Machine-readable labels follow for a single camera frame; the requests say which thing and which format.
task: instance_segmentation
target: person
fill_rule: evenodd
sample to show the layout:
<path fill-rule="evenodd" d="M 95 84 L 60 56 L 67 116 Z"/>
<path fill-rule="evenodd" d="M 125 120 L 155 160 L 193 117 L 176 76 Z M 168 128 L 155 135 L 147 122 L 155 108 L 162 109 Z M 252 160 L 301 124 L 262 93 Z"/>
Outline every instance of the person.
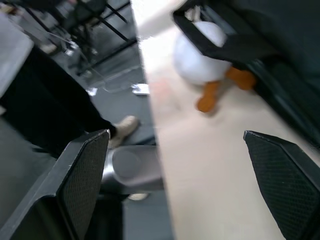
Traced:
<path fill-rule="evenodd" d="M 3 117 L 29 142 L 55 158 L 72 140 L 98 130 L 110 132 L 116 148 L 139 125 L 135 116 L 112 124 L 101 117 L 88 93 L 54 60 L 34 46 L 0 98 Z"/>

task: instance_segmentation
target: black pants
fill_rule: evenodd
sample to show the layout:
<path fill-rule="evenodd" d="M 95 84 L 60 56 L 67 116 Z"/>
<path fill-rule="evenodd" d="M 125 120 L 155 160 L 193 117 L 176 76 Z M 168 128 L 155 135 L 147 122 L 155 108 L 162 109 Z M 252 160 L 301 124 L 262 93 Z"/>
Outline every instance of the black pants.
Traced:
<path fill-rule="evenodd" d="M 87 92 L 55 61 L 34 47 L 0 105 L 4 118 L 28 141 L 58 157 L 85 134 L 116 128 L 104 120 Z"/>

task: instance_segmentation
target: white plush body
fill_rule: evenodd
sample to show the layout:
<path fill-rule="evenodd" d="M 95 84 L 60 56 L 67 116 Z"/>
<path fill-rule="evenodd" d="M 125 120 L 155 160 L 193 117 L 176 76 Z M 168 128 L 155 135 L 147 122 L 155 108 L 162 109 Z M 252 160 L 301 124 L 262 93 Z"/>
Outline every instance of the white plush body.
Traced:
<path fill-rule="evenodd" d="M 226 42 L 226 34 L 216 24 L 199 21 L 195 26 L 217 47 L 221 48 Z M 228 61 L 202 55 L 183 33 L 175 43 L 173 64 L 183 79 L 195 85 L 222 80 L 231 67 Z"/>

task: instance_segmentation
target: wooden table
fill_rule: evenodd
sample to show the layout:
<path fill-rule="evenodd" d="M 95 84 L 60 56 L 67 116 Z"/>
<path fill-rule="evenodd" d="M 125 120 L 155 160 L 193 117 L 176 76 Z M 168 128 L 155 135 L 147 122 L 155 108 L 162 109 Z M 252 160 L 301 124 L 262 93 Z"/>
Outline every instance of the wooden table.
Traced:
<path fill-rule="evenodd" d="M 195 109 L 201 89 L 173 68 L 179 0 L 132 0 L 145 77 L 177 240 L 282 240 L 257 184 L 245 130 L 299 145 L 319 156 L 255 92 L 223 84 L 217 109 Z"/>

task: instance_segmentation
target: orange penguin feet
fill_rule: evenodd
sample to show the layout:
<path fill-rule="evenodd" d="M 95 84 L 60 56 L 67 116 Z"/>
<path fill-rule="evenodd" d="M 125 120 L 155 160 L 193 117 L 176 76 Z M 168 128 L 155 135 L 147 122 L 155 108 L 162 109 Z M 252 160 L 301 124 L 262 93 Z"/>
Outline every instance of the orange penguin feet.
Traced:
<path fill-rule="evenodd" d="M 208 113 L 215 107 L 219 85 L 220 81 L 210 81 L 204 85 L 203 96 L 196 104 L 196 107 L 199 111 Z"/>
<path fill-rule="evenodd" d="M 242 90 L 251 90 L 256 85 L 255 76 L 247 70 L 239 70 L 231 67 L 225 74 L 225 76 L 235 82 L 237 86 Z"/>

